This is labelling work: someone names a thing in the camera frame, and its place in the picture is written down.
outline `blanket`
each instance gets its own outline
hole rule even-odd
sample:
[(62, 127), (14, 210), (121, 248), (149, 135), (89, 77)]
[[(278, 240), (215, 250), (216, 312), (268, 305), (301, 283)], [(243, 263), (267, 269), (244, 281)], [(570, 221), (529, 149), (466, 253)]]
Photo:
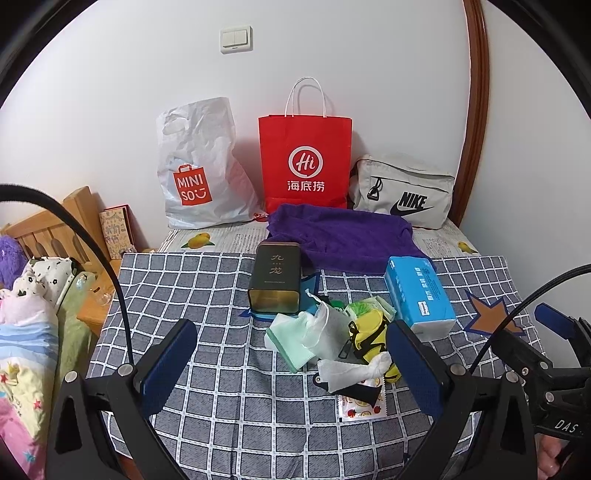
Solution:
[(281, 205), (269, 216), (272, 242), (297, 242), (315, 269), (383, 275), (390, 257), (427, 256), (399, 216), (312, 205)]
[(0, 303), (0, 436), (31, 480), (45, 477), (57, 317), (39, 295)]

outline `orange star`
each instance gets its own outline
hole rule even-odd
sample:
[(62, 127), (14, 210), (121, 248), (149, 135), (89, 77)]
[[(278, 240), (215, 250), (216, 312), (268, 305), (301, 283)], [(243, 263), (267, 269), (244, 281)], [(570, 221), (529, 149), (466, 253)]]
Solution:
[[(472, 295), (469, 291), (466, 290), (466, 292), (468, 299), (476, 310), (476, 316), (468, 323), (464, 330), (466, 332), (479, 333), (480, 335), (490, 335), (505, 320), (507, 315), (509, 315), (507, 306), (505, 305), (505, 299), (501, 297), (492, 305), (489, 305)], [(515, 320), (512, 320), (505, 328), (517, 335), (525, 335), (525, 332), (521, 327), (517, 326)]]

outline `paper bag handle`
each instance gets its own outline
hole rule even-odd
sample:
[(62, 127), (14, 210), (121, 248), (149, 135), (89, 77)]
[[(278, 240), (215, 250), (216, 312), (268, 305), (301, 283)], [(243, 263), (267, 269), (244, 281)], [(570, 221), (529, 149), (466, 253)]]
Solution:
[(296, 99), (296, 95), (295, 95), (295, 91), (296, 91), (296, 87), (298, 86), (298, 84), (304, 80), (314, 80), (316, 82), (316, 84), (318, 85), (318, 87), (320, 88), (320, 93), (322, 94), (322, 116), (324, 118), (326, 118), (326, 98), (324, 97), (324, 92), (322, 91), (322, 87), (320, 86), (320, 82), (318, 80), (316, 80), (314, 77), (302, 77), (300, 80), (298, 80), (294, 87), (291, 89), (290, 95), (289, 97), (287, 97), (287, 103), (285, 104), (285, 115), (287, 116), (287, 107), (290, 104), (290, 99), (291, 99), (291, 116), (294, 116), (294, 101)]

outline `wooden headboard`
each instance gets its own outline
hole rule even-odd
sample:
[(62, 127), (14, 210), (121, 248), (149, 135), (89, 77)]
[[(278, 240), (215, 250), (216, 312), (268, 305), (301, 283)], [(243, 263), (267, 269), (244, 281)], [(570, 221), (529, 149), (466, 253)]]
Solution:
[[(61, 203), (86, 229), (109, 260), (109, 251), (100, 228), (99, 211), (88, 187), (70, 193)], [(58, 217), (44, 210), (18, 223), (8, 224), (1, 231), (21, 244), (29, 257), (72, 257), (86, 271), (103, 270), (90, 248)]]

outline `wooden bed frame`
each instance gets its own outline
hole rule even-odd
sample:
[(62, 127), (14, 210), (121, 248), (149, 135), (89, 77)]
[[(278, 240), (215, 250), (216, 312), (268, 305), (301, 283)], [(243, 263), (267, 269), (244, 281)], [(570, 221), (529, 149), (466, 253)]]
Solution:
[[(109, 260), (109, 251), (100, 227), (99, 211), (88, 187), (70, 193), (61, 203), (86, 229)], [(15, 238), (29, 257), (72, 257), (86, 271), (103, 270), (99, 260), (77, 235), (52, 213), (44, 210), (14, 225), (0, 230), (3, 235)]]
[(491, 75), (488, 36), (481, 0), (463, 0), (463, 2), (470, 45), (470, 98), (466, 137), (453, 188), (452, 208), (448, 215), (457, 226), (460, 226), (464, 217), (480, 163), (488, 117)]

